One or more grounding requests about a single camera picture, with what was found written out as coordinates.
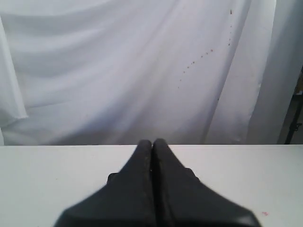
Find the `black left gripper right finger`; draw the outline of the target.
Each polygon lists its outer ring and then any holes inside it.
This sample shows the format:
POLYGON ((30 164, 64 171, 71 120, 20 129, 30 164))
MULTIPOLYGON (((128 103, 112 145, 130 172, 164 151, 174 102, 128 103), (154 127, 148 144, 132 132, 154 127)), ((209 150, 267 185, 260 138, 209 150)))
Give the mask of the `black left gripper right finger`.
POLYGON ((252 211, 203 184, 164 139, 152 147, 156 220, 160 227, 256 227, 252 211))

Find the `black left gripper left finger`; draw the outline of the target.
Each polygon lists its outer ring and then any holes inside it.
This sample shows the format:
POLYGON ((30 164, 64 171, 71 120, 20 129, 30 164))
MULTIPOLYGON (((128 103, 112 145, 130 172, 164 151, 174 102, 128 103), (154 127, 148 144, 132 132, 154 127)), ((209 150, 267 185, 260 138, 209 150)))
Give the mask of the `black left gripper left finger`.
POLYGON ((153 190, 150 172, 152 144, 139 141, 123 168, 107 184, 67 208, 57 227, 151 227, 153 190))

